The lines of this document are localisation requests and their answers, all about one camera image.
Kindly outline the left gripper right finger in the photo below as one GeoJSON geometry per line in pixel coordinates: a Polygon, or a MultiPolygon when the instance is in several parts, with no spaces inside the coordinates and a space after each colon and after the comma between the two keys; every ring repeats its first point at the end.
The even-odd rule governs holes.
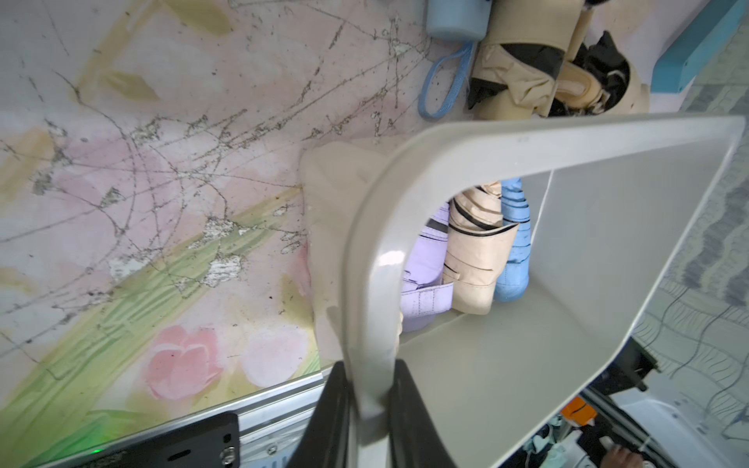
{"type": "Polygon", "coordinates": [[[433,424],[404,360],[395,361],[388,392],[388,431],[392,466],[456,468],[433,424]]]}

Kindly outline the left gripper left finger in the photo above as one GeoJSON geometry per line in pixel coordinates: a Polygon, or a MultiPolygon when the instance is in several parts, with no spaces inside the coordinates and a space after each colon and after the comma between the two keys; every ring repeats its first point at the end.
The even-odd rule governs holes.
{"type": "Polygon", "coordinates": [[[346,466],[351,390],[343,361],[336,362],[288,468],[346,466]]]}

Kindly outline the lilac umbrella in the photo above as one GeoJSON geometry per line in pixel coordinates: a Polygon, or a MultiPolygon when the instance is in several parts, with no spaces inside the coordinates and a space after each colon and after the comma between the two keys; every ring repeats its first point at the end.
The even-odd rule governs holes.
{"type": "Polygon", "coordinates": [[[452,308],[454,285],[443,283],[449,240],[449,204],[423,226],[404,269],[401,292],[403,332],[419,331],[452,308]]]}

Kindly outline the beige umbrella black stripes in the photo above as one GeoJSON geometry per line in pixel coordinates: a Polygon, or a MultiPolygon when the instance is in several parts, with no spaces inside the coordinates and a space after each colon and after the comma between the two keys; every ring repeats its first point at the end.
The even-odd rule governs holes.
{"type": "Polygon", "coordinates": [[[499,181],[472,186],[450,201],[443,281],[453,286],[456,311],[490,312],[495,283],[509,260],[518,229],[518,223],[504,220],[499,181]]]}

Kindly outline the white plastic storage box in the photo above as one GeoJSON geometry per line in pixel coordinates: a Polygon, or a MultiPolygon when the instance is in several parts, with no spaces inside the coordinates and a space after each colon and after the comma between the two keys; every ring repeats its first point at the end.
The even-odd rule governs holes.
{"type": "Polygon", "coordinates": [[[744,129],[709,114],[459,122],[306,151],[316,333],[350,382],[348,465],[390,464],[398,360],[458,466],[506,460],[618,355],[744,129]],[[532,205],[524,296],[399,343],[403,270],[427,220],[513,177],[532,205]]]}

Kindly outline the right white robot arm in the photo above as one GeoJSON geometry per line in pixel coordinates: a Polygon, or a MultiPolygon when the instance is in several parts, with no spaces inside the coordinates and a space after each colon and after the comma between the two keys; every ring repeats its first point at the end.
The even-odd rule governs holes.
{"type": "Polygon", "coordinates": [[[712,361],[690,382],[634,339],[581,391],[595,417],[581,446],[600,463],[613,446],[637,452],[647,467],[745,467],[748,403],[733,396],[745,366],[712,361]]]}

